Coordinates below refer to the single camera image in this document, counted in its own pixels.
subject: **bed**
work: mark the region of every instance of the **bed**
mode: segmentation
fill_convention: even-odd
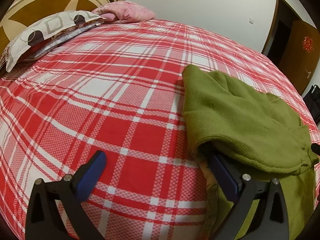
[[[47,15],[107,2],[16,0],[0,23],[0,49]],[[98,149],[108,164],[82,207],[106,239],[197,239],[206,182],[181,114],[181,72],[191,63],[281,97],[320,142],[301,96],[264,55],[176,22],[101,25],[0,79],[0,214],[18,239],[34,181],[73,174]]]

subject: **metal screw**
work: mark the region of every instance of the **metal screw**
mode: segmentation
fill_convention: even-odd
[[[273,179],[272,179],[272,182],[273,182],[273,184],[276,184],[276,185],[278,185],[278,184],[279,184],[279,180],[278,180],[278,179],[276,179],[276,178],[273,178]]]
[[[67,174],[66,176],[63,177],[64,181],[70,181],[72,179],[72,175],[71,174]]]
[[[242,175],[242,179],[244,179],[245,181],[249,181],[251,179],[251,176],[245,173]]]
[[[40,185],[41,183],[42,183],[42,179],[40,179],[40,178],[39,178],[39,179],[36,179],[36,181],[35,181],[35,184],[36,184],[36,185]]]

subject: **wooden headboard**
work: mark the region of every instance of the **wooden headboard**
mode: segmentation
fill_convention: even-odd
[[[57,12],[92,11],[109,0],[15,0],[0,22],[0,55],[7,44],[34,22]]]

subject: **white wall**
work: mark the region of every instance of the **white wall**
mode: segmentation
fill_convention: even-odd
[[[258,52],[266,42],[276,0],[128,0],[153,10],[158,19],[198,26]],[[302,20],[314,25],[299,0],[286,0]],[[320,85],[320,64],[310,86]]]

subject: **green cloth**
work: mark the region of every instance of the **green cloth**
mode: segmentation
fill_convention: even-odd
[[[310,218],[314,206],[314,170],[319,162],[311,151],[308,127],[279,97],[257,92],[239,79],[222,72],[203,72],[188,65],[182,73],[185,87],[183,116],[188,144],[195,159],[207,141],[223,154],[252,167],[259,180],[280,179],[289,215],[290,239],[294,239]],[[208,214],[202,238],[217,229],[232,204],[221,189],[208,189]],[[238,237],[248,228],[256,202]]]

